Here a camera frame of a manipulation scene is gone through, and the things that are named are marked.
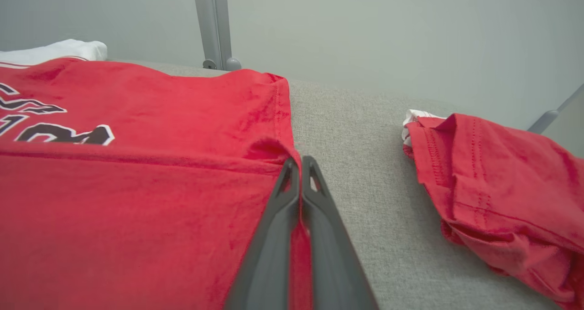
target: gray upholstered surface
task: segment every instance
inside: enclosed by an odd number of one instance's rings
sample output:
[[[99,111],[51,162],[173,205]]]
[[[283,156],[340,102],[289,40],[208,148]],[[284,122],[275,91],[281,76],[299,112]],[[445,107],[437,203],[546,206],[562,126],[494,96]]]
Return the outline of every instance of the gray upholstered surface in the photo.
[[[171,75],[222,71],[135,62]],[[292,130],[319,162],[382,309],[558,309],[510,277],[499,277],[440,234],[440,218],[402,152],[407,109],[438,115],[448,104],[401,94],[290,81]]]

